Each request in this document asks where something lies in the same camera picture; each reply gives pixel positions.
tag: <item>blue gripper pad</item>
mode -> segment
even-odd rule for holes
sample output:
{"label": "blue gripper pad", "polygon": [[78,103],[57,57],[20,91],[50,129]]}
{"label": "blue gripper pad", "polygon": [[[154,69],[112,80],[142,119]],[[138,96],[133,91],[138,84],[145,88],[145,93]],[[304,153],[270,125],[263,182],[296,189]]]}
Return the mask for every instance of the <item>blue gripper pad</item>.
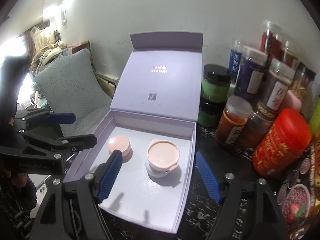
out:
{"label": "blue gripper pad", "polygon": [[68,124],[68,123],[74,123],[76,121],[76,116],[73,113],[65,113],[65,114],[50,113],[44,118],[44,120],[46,122],[51,122],[51,123]]}
{"label": "blue gripper pad", "polygon": [[212,198],[217,204],[221,203],[221,179],[218,179],[213,173],[212,169],[203,157],[201,151],[198,151],[196,153],[196,165],[210,198]]}
{"label": "blue gripper pad", "polygon": [[115,150],[107,162],[100,164],[93,173],[95,176],[93,196],[98,204],[108,198],[121,166],[122,153],[119,150]]}

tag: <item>qr code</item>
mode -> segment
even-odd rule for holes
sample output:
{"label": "qr code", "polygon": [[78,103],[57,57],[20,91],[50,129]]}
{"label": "qr code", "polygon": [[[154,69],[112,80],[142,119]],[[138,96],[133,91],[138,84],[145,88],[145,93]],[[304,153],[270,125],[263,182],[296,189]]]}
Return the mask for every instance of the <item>qr code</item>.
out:
{"label": "qr code", "polygon": [[149,93],[149,101],[156,101],[157,93]]}

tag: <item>red lid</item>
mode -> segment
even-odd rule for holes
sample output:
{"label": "red lid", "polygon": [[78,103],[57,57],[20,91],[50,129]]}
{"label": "red lid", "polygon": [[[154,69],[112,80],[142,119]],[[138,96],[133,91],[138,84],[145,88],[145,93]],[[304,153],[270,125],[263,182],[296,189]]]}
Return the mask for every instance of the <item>red lid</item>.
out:
{"label": "red lid", "polygon": [[277,117],[275,124],[286,144],[297,153],[303,152],[310,144],[310,128],[296,110],[285,108]]}

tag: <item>metal screw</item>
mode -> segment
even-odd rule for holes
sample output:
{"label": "metal screw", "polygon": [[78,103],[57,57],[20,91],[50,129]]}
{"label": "metal screw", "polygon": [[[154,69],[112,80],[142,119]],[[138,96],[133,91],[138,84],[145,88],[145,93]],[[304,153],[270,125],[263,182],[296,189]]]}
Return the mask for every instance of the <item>metal screw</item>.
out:
{"label": "metal screw", "polygon": [[87,173],[85,176],[84,176],[85,179],[92,179],[93,178],[93,173]]}
{"label": "metal screw", "polygon": [[227,173],[226,174],[226,179],[234,179],[235,176],[233,175],[233,173]]}
{"label": "metal screw", "polygon": [[61,158],[61,155],[59,153],[56,153],[54,156],[53,156],[55,159],[60,159]]}
{"label": "metal screw", "polygon": [[55,186],[59,185],[60,184],[60,179],[54,179],[52,181],[52,184],[55,185]]}
{"label": "metal screw", "polygon": [[258,182],[260,185],[265,185],[267,183],[266,180],[263,178],[258,179]]}

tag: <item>pink cap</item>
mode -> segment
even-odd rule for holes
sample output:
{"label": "pink cap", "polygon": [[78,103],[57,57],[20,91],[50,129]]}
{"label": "pink cap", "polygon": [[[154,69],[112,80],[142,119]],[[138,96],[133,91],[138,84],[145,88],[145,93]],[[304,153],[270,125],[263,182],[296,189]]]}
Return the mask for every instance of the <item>pink cap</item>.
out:
{"label": "pink cap", "polygon": [[108,147],[110,155],[114,150],[119,150],[122,153],[123,158],[126,158],[131,151],[130,141],[127,136],[124,135],[117,135],[111,138],[109,140]]}
{"label": "pink cap", "polygon": [[278,112],[280,113],[285,108],[291,108],[297,112],[301,111],[302,103],[291,90],[288,90],[285,95]]}
{"label": "pink cap", "polygon": [[167,140],[152,140],[148,148],[149,165],[157,171],[172,171],[179,166],[180,151]]}

